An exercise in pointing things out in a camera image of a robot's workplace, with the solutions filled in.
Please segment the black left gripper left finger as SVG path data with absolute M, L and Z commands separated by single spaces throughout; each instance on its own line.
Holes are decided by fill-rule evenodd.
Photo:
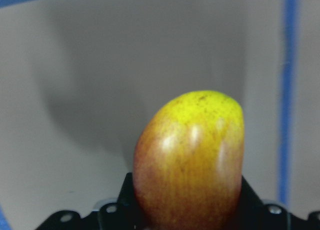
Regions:
M 144 230 L 145 219 L 134 195 L 132 173 L 126 174 L 115 201 L 104 201 L 84 217 L 74 210 L 56 211 L 45 219 L 37 229 Z

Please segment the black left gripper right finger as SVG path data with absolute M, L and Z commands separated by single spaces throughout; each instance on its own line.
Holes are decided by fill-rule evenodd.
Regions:
M 306 219 L 288 211 L 281 203 L 262 200 L 243 177 L 237 208 L 241 230 L 318 230 L 320 212 L 312 211 Z

